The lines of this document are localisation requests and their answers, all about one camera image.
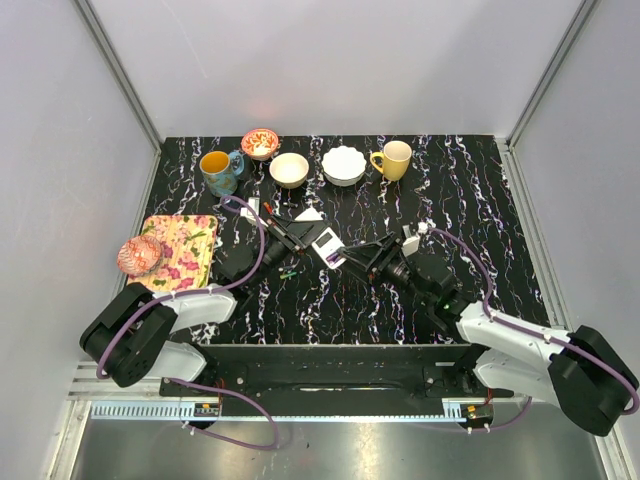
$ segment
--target yellow mug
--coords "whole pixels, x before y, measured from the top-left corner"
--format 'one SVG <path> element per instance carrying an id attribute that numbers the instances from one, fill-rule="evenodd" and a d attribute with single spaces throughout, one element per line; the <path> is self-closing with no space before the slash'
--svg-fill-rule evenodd
<path id="1" fill-rule="evenodd" d="M 372 153 L 369 160 L 387 180 L 400 180 L 409 168 L 411 155 L 413 151 L 408 144 L 394 140 L 387 143 L 382 152 Z M 382 159 L 382 166 L 375 161 L 378 157 Z"/>

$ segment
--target bowl rim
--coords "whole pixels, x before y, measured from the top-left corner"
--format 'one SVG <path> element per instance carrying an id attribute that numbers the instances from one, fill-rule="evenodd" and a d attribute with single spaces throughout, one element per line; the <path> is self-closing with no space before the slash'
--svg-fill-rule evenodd
<path id="1" fill-rule="evenodd" d="M 149 235 L 148 233 L 143 233 L 143 234 L 136 235 L 136 236 L 134 236 L 134 237 L 128 238 L 128 239 L 127 239 L 127 240 L 122 244 L 122 246 L 120 247 L 120 250 L 122 250 L 124 247 L 126 247 L 126 246 L 127 246 L 127 243 L 129 243 L 129 242 L 131 242 L 131 241 L 133 241 L 133 240 L 141 240 L 142 238 L 145 238 L 145 237 L 146 237 L 146 238 L 150 238 L 150 239 L 152 240 L 152 243 L 154 243 L 154 242 L 155 242 L 156 244 L 158 244 L 158 245 L 160 246 L 160 248 L 162 248 L 162 243 L 161 243 L 161 242 L 160 242 L 160 240 L 158 240 L 155 236 L 153 236 L 153 235 Z"/>
<path id="2" fill-rule="evenodd" d="M 349 178 L 343 178 L 342 176 L 332 175 L 327 171 L 327 169 L 325 167 L 325 162 L 327 161 L 328 158 L 334 157 L 336 154 L 339 154 L 340 152 L 338 152 L 337 150 L 340 150 L 341 148 L 344 148 L 345 150 L 352 150 L 352 151 L 349 151 L 348 155 L 357 156 L 358 160 L 362 159 L 362 163 L 361 163 L 362 170 L 360 171 L 360 173 L 358 173 L 358 175 L 353 176 L 353 177 L 349 177 Z M 322 156 L 322 161 L 320 162 L 320 165 L 322 166 L 322 171 L 326 175 L 329 175 L 330 177 L 335 178 L 337 180 L 343 180 L 343 181 L 349 181 L 351 179 L 354 179 L 354 178 L 362 175 L 367 170 L 367 160 L 364 157 L 364 153 L 362 153 L 360 150 L 358 150 L 355 147 L 349 147 L 347 145 L 340 145 L 338 147 L 331 148 L 327 153 L 325 153 Z"/>
<path id="3" fill-rule="evenodd" d="M 271 178 L 273 178 L 276 182 L 281 182 L 281 183 L 291 183 L 291 184 L 295 184 L 295 183 L 297 183 L 297 182 L 299 182 L 299 181 L 300 181 L 300 180 L 296 180 L 295 182 L 283 182 L 282 180 L 278 180 L 278 179 L 273 175 L 273 165 L 278 161 L 278 159 L 279 159 L 280 157 L 282 157 L 282 156 L 284 156 L 284 155 L 296 155 L 297 157 L 300 157 L 301 159 L 303 159 L 303 160 L 304 160 L 304 163 L 305 163 L 305 165 L 306 165 L 306 167 L 307 167 L 307 168 L 305 169 L 304 175 L 303 175 L 303 177 L 302 177 L 302 180 L 303 180 L 303 182 L 302 182 L 302 183 L 304 183 L 304 180 L 306 180 L 306 179 L 307 179 L 307 176 L 309 175 L 309 160 L 307 160 L 307 159 L 305 158 L 305 156 L 304 156 L 304 155 L 300 155 L 299 153 L 296 153 L 296 152 L 283 152 L 283 153 L 280 153 L 280 154 L 276 155 L 275 157 L 273 157 L 273 160 L 271 160 L 271 164 L 269 165 L 269 175 L 271 175 Z"/>
<path id="4" fill-rule="evenodd" d="M 269 150 L 269 155 L 273 154 L 273 152 L 275 152 L 277 150 L 278 145 L 280 145 L 280 137 L 278 137 L 278 134 L 276 132 L 274 132 L 273 130 L 271 130 L 269 128 L 254 128 L 253 130 L 245 133 L 244 136 L 242 137 L 242 140 L 240 141 L 240 147 L 242 148 L 242 151 L 244 153 L 246 153 L 247 155 L 252 155 L 253 154 L 253 153 L 249 153 L 247 151 L 246 143 L 247 143 L 247 139 L 251 135 L 253 135 L 253 134 L 257 133 L 257 132 L 268 132 L 268 133 L 272 134 L 274 137 L 276 137 L 276 143 L 273 145 L 273 148 Z"/>
<path id="5" fill-rule="evenodd" d="M 332 185 L 335 185 L 336 187 L 350 187 L 352 185 L 355 185 L 356 183 L 358 183 L 360 181 L 360 179 L 362 177 L 364 177 L 365 171 L 363 171 L 360 175 L 356 176 L 356 177 L 351 177 L 351 178 L 346 178 L 346 179 L 342 179 L 342 178 L 336 178 L 333 175 L 324 172 L 325 176 L 327 177 L 327 180 L 329 180 L 329 182 Z M 337 182 L 352 182 L 349 185 L 338 185 L 337 183 L 334 183 L 333 180 L 337 181 Z"/>

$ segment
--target red patterned bowl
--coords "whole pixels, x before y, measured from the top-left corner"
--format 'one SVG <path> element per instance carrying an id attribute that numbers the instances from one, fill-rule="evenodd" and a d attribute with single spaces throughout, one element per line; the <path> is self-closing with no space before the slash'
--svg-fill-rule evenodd
<path id="1" fill-rule="evenodd" d="M 266 160 L 278 148 L 280 140 L 267 128 L 256 128 L 242 137 L 242 151 L 254 160 Z"/>
<path id="2" fill-rule="evenodd" d="M 118 268 L 135 277 L 150 272 L 162 260 L 162 245 L 149 235 L 140 235 L 127 240 L 118 252 Z"/>

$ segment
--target white bowl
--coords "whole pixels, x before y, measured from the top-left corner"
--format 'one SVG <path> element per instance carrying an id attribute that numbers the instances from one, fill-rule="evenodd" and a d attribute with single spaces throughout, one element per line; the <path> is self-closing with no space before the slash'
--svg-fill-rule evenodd
<path id="1" fill-rule="evenodd" d="M 355 185 L 360 181 L 363 175 L 364 175 L 364 170 L 357 177 L 350 178 L 348 180 L 340 180 L 339 178 L 333 178 L 327 172 L 324 172 L 324 178 L 326 178 L 327 180 L 329 180 L 329 182 L 333 183 L 338 187 L 350 187 L 351 185 Z"/>
<path id="2" fill-rule="evenodd" d="M 297 188 L 309 173 L 309 162 L 297 153 L 281 153 L 269 165 L 269 173 L 283 188 Z"/>
<path id="3" fill-rule="evenodd" d="M 364 175 L 367 161 L 364 155 L 353 147 L 344 145 L 332 148 L 322 157 L 324 175 L 339 187 L 355 185 Z"/>

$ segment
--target gray wall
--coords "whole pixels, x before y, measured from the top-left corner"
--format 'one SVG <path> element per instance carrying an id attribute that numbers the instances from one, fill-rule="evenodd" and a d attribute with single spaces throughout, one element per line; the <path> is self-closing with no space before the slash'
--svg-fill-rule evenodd
<path id="1" fill-rule="evenodd" d="M 72 2 L 0 3 L 0 477 L 33 480 L 153 152 Z"/>
<path id="2" fill-rule="evenodd" d="M 516 146 L 574 327 L 640 376 L 640 2 L 605 0 Z M 640 465 L 640 415 L 622 429 Z"/>
<path id="3" fill-rule="evenodd" d="M 92 3 L 164 136 L 504 136 L 580 0 Z"/>

